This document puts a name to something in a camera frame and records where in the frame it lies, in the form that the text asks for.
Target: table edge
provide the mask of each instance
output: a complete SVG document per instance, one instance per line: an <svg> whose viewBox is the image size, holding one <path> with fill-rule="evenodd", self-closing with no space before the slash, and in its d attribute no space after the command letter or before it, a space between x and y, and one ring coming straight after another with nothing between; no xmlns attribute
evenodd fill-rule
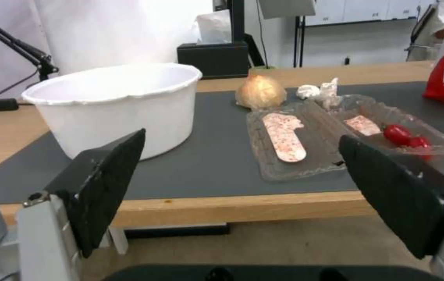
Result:
<svg viewBox="0 0 444 281"><path fill-rule="evenodd" d="M0 205L8 225L20 204ZM125 200L113 226L167 226L374 215L360 191Z"/></svg>

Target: deli meat slice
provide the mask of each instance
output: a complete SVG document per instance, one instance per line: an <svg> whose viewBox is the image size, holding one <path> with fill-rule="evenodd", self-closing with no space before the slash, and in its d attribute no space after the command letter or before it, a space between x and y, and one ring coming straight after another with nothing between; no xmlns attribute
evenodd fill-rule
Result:
<svg viewBox="0 0 444 281"><path fill-rule="evenodd" d="M270 113L264 116L262 120L280 160L284 162L304 160L307 153L295 134L295 129L303 128L304 125L297 117Z"/></svg>
<svg viewBox="0 0 444 281"><path fill-rule="evenodd" d="M373 121L362 115L358 115L343 122L367 137L381 133L380 128Z"/></svg>

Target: cherry tomato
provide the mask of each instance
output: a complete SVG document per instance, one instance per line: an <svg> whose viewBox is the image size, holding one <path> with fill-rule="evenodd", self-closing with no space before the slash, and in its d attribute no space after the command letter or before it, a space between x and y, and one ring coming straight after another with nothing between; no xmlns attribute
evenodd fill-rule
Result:
<svg viewBox="0 0 444 281"><path fill-rule="evenodd" d="M409 145L412 135L406 128L398 124L390 124L383 128L383 136L397 146Z"/></svg>
<svg viewBox="0 0 444 281"><path fill-rule="evenodd" d="M427 148L430 146L430 144L424 137L412 137L411 139L409 139L409 146L411 146L412 148L419 148L420 146Z"/></svg>
<svg viewBox="0 0 444 281"><path fill-rule="evenodd" d="M429 148L430 144L427 141L426 138L424 137L412 137L409 140L409 144L408 146L412 147L412 148ZM429 161L430 159L432 159L432 155L426 155L426 154L422 154L419 155L423 160Z"/></svg>

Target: black box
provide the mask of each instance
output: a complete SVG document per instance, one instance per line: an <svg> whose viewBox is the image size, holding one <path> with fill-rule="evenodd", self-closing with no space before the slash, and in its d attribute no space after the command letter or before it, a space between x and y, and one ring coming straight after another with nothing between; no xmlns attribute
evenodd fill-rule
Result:
<svg viewBox="0 0 444 281"><path fill-rule="evenodd" d="M203 73L202 79L248 76L248 46L245 42L226 44L182 44L177 48L179 64L190 64Z"/></svg>

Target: black mat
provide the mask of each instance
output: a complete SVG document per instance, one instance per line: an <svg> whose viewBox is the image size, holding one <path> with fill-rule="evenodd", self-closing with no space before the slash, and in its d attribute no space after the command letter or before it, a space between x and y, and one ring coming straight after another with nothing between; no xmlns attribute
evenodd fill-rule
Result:
<svg viewBox="0 0 444 281"><path fill-rule="evenodd" d="M423 99L425 83L341 86L340 94L365 94L412 113L444 133L444 105ZM268 182L261 178L249 144L245 114L232 92L196 97L192 135L177 148L140 162L126 199L245 196L332 192L356 189L347 171L300 180ZM19 203L42 190L68 163L47 133L0 164L0 203ZM444 157L434 164L444 173Z"/></svg>

